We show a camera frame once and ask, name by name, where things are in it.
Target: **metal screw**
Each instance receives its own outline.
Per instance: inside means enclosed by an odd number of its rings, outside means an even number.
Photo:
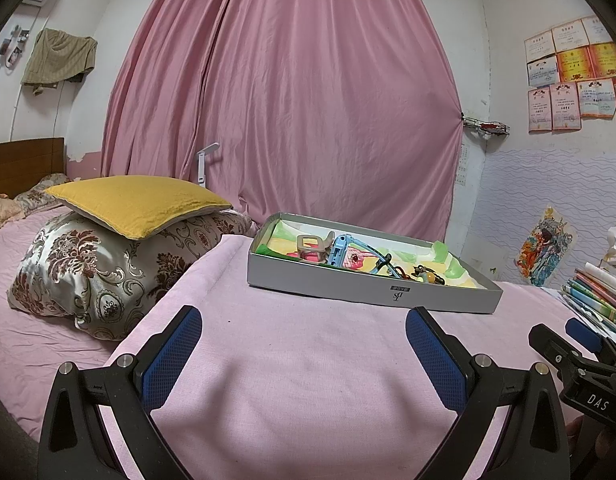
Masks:
[[[72,363],[70,361],[66,361],[65,363],[61,363],[59,365],[59,373],[61,375],[67,375],[72,372]]]
[[[544,363],[535,363],[534,369],[539,375],[548,375],[550,373],[550,368],[547,367]]]
[[[134,360],[134,356],[132,354],[123,354],[117,358],[117,366],[121,368],[128,368]]]
[[[492,364],[492,359],[486,354],[477,354],[474,357],[474,361],[477,363],[477,366],[482,368],[488,368]]]

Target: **pink certificate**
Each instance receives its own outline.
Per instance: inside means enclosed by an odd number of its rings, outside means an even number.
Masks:
[[[549,132],[552,130],[550,91],[547,88],[538,88],[528,92],[528,118],[529,132]]]
[[[581,130],[577,83],[550,85],[553,130]]]

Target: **stack of books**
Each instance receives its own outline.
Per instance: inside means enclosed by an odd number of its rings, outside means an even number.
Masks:
[[[560,291],[563,303],[607,334],[616,336],[616,269],[587,263]]]

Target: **yellow pillow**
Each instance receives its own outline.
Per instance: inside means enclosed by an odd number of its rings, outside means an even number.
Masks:
[[[230,209],[207,189],[165,176],[123,175],[53,186],[46,193],[131,240],[143,240],[185,218]]]

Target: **blue gripper pad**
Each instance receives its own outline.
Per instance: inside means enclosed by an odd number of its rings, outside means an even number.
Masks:
[[[461,413],[468,402],[466,378],[416,310],[406,316],[406,337],[443,405]]]
[[[142,378],[142,405],[146,412],[163,406],[201,337],[201,314],[186,315],[163,345]]]
[[[566,323],[566,334],[577,341],[589,352],[601,352],[601,337],[584,325],[579,319],[571,318]]]

